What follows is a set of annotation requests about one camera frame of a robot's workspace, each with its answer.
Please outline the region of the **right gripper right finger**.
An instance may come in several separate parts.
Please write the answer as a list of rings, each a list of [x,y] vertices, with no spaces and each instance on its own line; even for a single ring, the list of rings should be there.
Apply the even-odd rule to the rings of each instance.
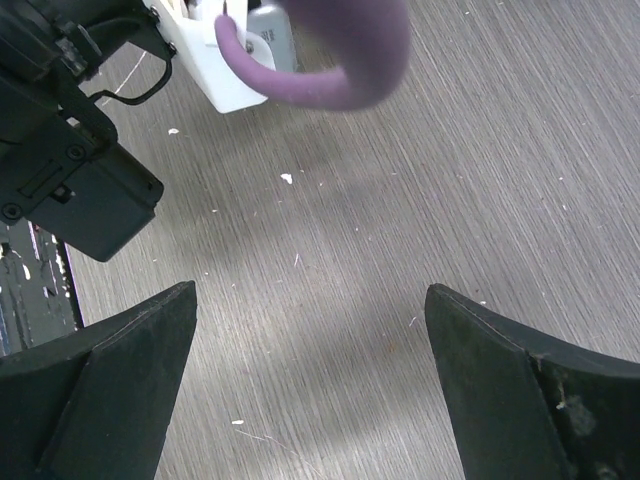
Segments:
[[[466,478],[638,479],[638,364],[442,284],[428,288],[425,318]]]

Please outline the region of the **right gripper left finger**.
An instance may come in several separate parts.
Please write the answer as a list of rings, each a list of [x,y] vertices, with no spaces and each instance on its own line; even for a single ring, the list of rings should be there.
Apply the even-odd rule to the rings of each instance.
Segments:
[[[4,479],[152,479],[196,328],[192,281],[1,360]]]

